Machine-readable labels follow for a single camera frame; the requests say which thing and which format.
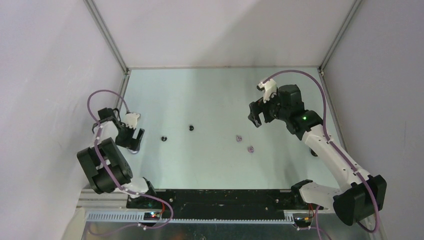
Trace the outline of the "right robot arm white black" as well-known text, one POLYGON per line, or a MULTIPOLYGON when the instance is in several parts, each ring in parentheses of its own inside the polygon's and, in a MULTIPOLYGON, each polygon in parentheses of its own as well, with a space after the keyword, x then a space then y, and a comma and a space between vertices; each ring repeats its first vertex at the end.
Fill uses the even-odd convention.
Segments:
POLYGON ((381 175, 372 176, 326 135, 323 119, 305 109, 299 87, 295 84, 277 87, 271 81, 257 86, 263 96, 249 104, 248 119, 258 128, 262 122, 285 122, 287 130, 307 145, 329 169, 338 187, 303 180, 291 187, 291 204, 304 209, 309 204, 334 211, 347 226, 379 213, 384 205, 387 182, 381 175))

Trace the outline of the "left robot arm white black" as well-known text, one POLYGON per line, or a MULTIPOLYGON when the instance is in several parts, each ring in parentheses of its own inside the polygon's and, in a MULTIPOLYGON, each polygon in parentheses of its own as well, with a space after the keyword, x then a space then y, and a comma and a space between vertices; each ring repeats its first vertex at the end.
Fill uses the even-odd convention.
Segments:
POLYGON ((76 155, 89 186, 97 194, 115 191, 138 198, 145 208, 153 208, 158 194, 145 177, 133 179, 133 171, 121 149, 135 154, 141 147, 144 129, 137 129, 140 114, 128 111, 118 117, 117 108, 103 108, 92 126, 92 144, 76 155))

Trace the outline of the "purple earbud charging case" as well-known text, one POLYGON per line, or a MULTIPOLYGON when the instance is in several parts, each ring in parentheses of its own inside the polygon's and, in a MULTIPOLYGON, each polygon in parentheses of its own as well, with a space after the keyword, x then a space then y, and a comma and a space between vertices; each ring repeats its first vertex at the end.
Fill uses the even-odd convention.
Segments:
POLYGON ((133 155, 135 155, 135 154, 137 154, 137 153, 139 153, 139 149, 136 149, 136 150, 133 150, 133 149, 128 149, 128 151, 131 153, 131 154, 133 154, 133 155))

